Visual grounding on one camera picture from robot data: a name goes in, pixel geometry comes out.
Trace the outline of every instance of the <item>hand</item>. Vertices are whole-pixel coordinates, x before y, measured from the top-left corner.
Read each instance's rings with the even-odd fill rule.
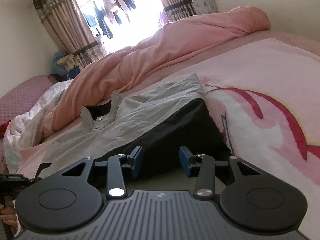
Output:
[[[16,210],[13,207],[4,207],[0,205],[0,219],[7,225],[14,228],[12,232],[15,234],[18,230],[18,222],[16,216]]]

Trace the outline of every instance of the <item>pink pillow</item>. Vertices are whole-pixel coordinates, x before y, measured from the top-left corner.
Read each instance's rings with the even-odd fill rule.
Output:
[[[24,114],[53,85],[53,76],[36,76],[18,85],[0,99],[0,125]]]

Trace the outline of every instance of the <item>gray fabric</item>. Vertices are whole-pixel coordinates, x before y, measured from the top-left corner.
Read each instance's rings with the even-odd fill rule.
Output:
[[[42,170],[40,177],[45,178],[86,156],[99,158],[132,142],[196,98],[204,99],[196,74],[126,98],[114,91],[108,114],[95,121],[83,107],[81,127],[52,143],[42,160],[52,165]]]

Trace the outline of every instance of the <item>red cloth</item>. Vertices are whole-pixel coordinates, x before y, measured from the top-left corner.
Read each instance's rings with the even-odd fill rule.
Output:
[[[5,130],[7,130],[7,127],[11,121],[5,122],[0,125],[0,138],[4,136]]]

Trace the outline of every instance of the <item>black device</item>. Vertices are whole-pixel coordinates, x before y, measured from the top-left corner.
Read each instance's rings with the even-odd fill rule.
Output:
[[[228,162],[181,147],[180,163],[197,176],[193,192],[133,190],[143,150],[107,162],[86,157],[22,190],[16,199],[18,240],[307,239],[298,227],[307,211],[295,187],[231,156]],[[104,175],[107,191],[95,187]],[[215,176],[227,187],[215,194]]]

